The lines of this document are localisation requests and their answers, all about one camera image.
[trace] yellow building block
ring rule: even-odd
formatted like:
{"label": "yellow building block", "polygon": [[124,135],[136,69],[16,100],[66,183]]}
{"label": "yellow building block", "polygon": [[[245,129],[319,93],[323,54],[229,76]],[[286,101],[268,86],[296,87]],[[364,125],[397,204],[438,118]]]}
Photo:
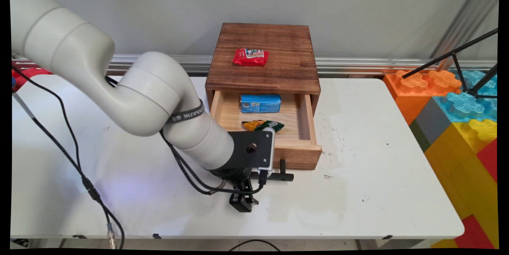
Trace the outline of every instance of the yellow building block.
{"label": "yellow building block", "polygon": [[491,244],[499,248],[497,183],[477,157],[470,158],[451,175],[467,207]]}
{"label": "yellow building block", "polygon": [[453,181],[450,179],[449,175],[447,174],[447,172],[445,172],[445,169],[442,167],[442,164],[438,159],[436,152],[430,147],[424,152],[424,155],[429,161],[431,168],[433,168],[435,175],[437,176],[438,180],[440,181],[440,184],[444,188],[447,197],[449,197],[449,200],[451,201],[451,204],[453,204],[454,209],[456,210],[456,213],[458,213],[460,219],[463,220],[472,215],[472,212],[465,204],[463,197],[461,197],[460,192],[454,186]]}
{"label": "yellow building block", "polygon": [[475,154],[497,138],[497,123],[484,119],[471,119],[468,123],[453,123]]}
{"label": "yellow building block", "polygon": [[454,239],[444,239],[431,245],[431,248],[458,248],[458,244]]}
{"label": "yellow building block", "polygon": [[454,124],[449,125],[429,147],[436,152],[448,175],[476,155]]}

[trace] wooden drawer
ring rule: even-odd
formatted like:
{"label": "wooden drawer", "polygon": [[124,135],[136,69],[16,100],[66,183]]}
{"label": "wooden drawer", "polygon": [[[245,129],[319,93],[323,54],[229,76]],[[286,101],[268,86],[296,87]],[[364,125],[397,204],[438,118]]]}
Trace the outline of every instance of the wooden drawer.
{"label": "wooden drawer", "polygon": [[311,98],[308,94],[284,94],[279,113],[242,113],[240,93],[215,91],[210,116],[228,132],[246,130],[242,121],[270,120],[285,126],[276,133],[274,168],[280,159],[288,169],[315,169],[322,146],[317,145]]}

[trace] snack bag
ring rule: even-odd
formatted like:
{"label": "snack bag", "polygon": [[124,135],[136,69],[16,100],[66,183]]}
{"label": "snack bag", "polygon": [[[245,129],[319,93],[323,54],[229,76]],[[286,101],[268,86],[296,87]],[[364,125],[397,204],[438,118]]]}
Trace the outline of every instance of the snack bag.
{"label": "snack bag", "polygon": [[285,125],[282,123],[278,123],[276,121],[264,121],[264,120],[256,120],[256,121],[243,121],[242,124],[247,130],[263,130],[263,128],[273,128],[276,132],[281,130]]}
{"label": "snack bag", "polygon": [[243,66],[264,66],[269,58],[269,52],[259,49],[237,49],[233,63]]}

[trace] white wall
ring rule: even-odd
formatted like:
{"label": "white wall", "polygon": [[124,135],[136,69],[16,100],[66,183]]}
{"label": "white wall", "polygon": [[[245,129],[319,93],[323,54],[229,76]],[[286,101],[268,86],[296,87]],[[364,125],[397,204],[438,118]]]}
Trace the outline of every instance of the white wall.
{"label": "white wall", "polygon": [[116,53],[212,55],[223,22],[309,25],[317,57],[428,58],[465,0],[57,0]]}
{"label": "white wall", "polygon": [[[491,12],[486,16],[486,19],[481,23],[476,33],[472,36],[472,39],[490,32],[491,30],[498,27],[498,3],[493,7]],[[491,36],[469,48],[458,53],[458,59],[486,59],[495,60],[498,59],[498,34]]]}

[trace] toy building block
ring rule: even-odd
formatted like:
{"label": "toy building block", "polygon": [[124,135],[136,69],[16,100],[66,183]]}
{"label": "toy building block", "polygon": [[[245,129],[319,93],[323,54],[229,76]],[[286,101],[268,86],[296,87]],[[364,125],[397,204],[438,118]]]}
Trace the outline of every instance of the toy building block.
{"label": "toy building block", "polygon": [[458,244],[454,239],[444,239],[431,245],[431,248],[458,248]]}
{"label": "toy building block", "polygon": [[[481,95],[489,95],[489,93],[480,93]],[[484,107],[485,115],[491,119],[497,119],[497,99],[479,98],[477,102]]]}
{"label": "toy building block", "polygon": [[494,249],[493,244],[473,215],[463,219],[462,222],[465,226],[465,233],[454,240],[458,248]]}
{"label": "toy building block", "polygon": [[497,139],[493,140],[478,153],[478,159],[495,182],[497,182]]}
{"label": "toy building block", "polygon": [[389,89],[396,105],[398,105],[405,121],[410,125],[431,96],[425,93],[427,82],[422,79],[421,73],[416,73],[403,79],[401,77],[402,75],[400,75],[401,72],[403,72],[403,74],[406,73],[400,70],[397,71],[396,74],[387,74],[383,78],[383,81]]}
{"label": "toy building block", "polygon": [[497,123],[489,119],[482,121],[473,119],[468,123],[453,123],[453,125],[475,153],[480,152],[497,138]]}
{"label": "toy building block", "polygon": [[460,92],[461,82],[448,71],[430,71],[403,78],[409,71],[398,70],[396,74],[385,75],[383,81],[389,89],[401,114],[410,125],[432,96],[445,96],[448,92]]}
{"label": "toy building block", "polygon": [[413,121],[410,124],[410,130],[412,131],[412,134],[414,135],[415,139],[417,140],[417,143],[419,144],[422,152],[425,152],[431,144],[429,143],[429,141],[427,141],[425,134],[422,133],[422,130],[416,121]]}
{"label": "toy building block", "polygon": [[428,88],[433,96],[444,95],[449,92],[456,92],[461,86],[461,81],[455,78],[455,75],[449,71],[429,71],[424,79],[428,83]]}
{"label": "toy building block", "polygon": [[451,121],[434,99],[430,99],[426,103],[415,118],[415,122],[430,144],[433,144],[445,129],[451,125]]}
{"label": "toy building block", "polygon": [[454,125],[450,125],[428,148],[436,153],[444,171],[451,175],[469,159],[476,156],[465,138]]}
{"label": "toy building block", "polygon": [[433,168],[435,175],[437,176],[438,180],[440,181],[440,184],[444,188],[447,197],[449,197],[449,200],[451,201],[451,204],[456,210],[456,213],[458,213],[460,219],[463,220],[472,215],[472,212],[466,205],[465,201],[463,200],[463,197],[461,197],[460,192],[454,186],[453,181],[450,179],[449,175],[447,174],[447,172],[445,172],[444,168],[442,167],[442,163],[438,159],[438,156],[436,152],[433,150],[433,148],[428,148],[424,155],[426,156],[431,168]]}
{"label": "toy building block", "polygon": [[493,177],[480,160],[473,157],[452,173],[451,180],[491,244],[498,249],[498,190]]}
{"label": "toy building block", "polygon": [[[463,71],[463,78],[465,79],[465,84],[467,84],[468,88],[472,88],[474,85],[485,77],[485,73],[481,71]],[[497,75],[491,78],[484,86],[482,86],[479,93],[486,93],[487,95],[496,95],[497,94]]]}
{"label": "toy building block", "polygon": [[448,93],[446,97],[433,97],[433,100],[438,103],[451,123],[466,123],[471,119],[497,121],[484,113],[485,107],[477,102],[476,97],[467,93]]}

